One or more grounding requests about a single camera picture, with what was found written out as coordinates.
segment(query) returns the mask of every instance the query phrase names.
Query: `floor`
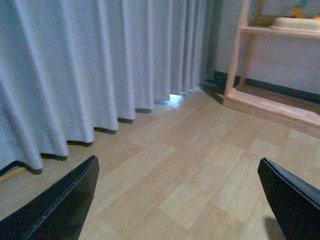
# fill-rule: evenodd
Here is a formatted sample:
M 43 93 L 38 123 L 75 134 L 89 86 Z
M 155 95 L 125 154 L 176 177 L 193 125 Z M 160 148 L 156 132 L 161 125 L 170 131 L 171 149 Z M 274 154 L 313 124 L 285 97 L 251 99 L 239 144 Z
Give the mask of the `floor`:
M 81 240 L 284 240 L 257 168 L 268 157 L 320 189 L 320 139 L 193 94 L 137 113 L 116 135 L 69 146 L 66 161 L 44 159 L 0 182 L 0 219 L 91 155 L 95 196 Z

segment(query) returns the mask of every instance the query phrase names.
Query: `wall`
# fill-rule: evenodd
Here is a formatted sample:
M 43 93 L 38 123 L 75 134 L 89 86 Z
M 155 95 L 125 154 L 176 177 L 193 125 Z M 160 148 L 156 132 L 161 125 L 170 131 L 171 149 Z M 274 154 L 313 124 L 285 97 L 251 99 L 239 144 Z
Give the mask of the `wall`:
M 227 73 L 233 52 L 242 0 L 224 0 L 217 35 L 216 53 L 209 53 L 209 59 L 215 56 L 213 69 Z M 252 6 L 250 18 L 254 19 L 255 6 Z M 238 75 L 243 65 L 240 60 Z M 288 88 L 320 94 L 320 41 L 284 36 L 272 37 L 259 35 L 254 48 L 248 73 L 250 79 L 276 84 Z

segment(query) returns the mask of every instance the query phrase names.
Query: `shelf base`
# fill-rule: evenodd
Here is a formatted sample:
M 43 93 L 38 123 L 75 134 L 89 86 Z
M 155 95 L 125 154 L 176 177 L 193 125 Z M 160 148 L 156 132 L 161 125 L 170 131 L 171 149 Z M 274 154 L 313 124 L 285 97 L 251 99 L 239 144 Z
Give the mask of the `shelf base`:
M 307 109 L 301 109 L 274 100 L 260 97 L 271 92 L 255 87 L 248 87 L 251 94 L 233 88 L 224 98 L 223 105 L 240 112 L 265 119 L 290 129 L 314 136 L 320 139 L 319 104 L 310 103 Z M 256 91 L 260 96 L 252 95 Z M 287 99 L 292 103 L 292 97 L 282 96 L 282 102 Z M 305 100 L 294 98 L 298 106 L 306 105 Z

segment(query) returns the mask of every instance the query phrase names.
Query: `curtain fold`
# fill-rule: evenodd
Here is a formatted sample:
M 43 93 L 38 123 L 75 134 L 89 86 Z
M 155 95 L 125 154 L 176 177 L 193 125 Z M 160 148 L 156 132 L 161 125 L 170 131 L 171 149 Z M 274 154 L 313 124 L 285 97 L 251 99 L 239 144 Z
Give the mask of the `curtain fold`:
M 0 169 L 195 88 L 206 0 L 0 2 Z

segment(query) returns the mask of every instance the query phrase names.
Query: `wooden shelf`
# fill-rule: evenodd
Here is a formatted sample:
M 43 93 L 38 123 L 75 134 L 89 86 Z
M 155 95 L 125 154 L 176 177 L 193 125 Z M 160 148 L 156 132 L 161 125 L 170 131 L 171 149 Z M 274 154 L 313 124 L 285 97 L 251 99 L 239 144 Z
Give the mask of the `wooden shelf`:
M 258 34 L 315 40 L 320 40 L 320 34 L 277 31 L 267 27 L 249 26 L 251 0 L 242 1 L 242 10 L 234 40 L 223 105 L 320 138 L 320 104 L 245 85 Z M 249 35 L 249 44 L 246 50 L 240 84 L 234 88 L 242 53 L 241 44 L 245 35 Z
M 271 30 L 267 27 L 257 27 L 257 26 L 243 26 L 240 28 L 240 32 L 246 33 L 246 34 L 267 34 L 267 35 L 273 35 L 273 36 L 286 36 L 286 37 L 304 38 L 304 39 L 320 39 L 320 34 L 316 34 L 316 33 L 277 31 L 277 30 Z
M 287 99 L 287 103 L 280 103 L 274 100 L 266 99 L 254 95 L 257 94 L 269 95 L 270 92 L 264 89 L 250 87 L 250 94 L 239 91 L 236 88 L 231 89 L 229 94 L 225 97 L 223 104 L 230 108 L 239 110 L 241 112 L 268 119 L 285 125 L 297 131 L 320 138 L 320 104 L 310 103 L 308 101 L 283 95 L 281 101 Z M 296 106 L 306 106 L 306 109 L 292 106 L 293 102 Z

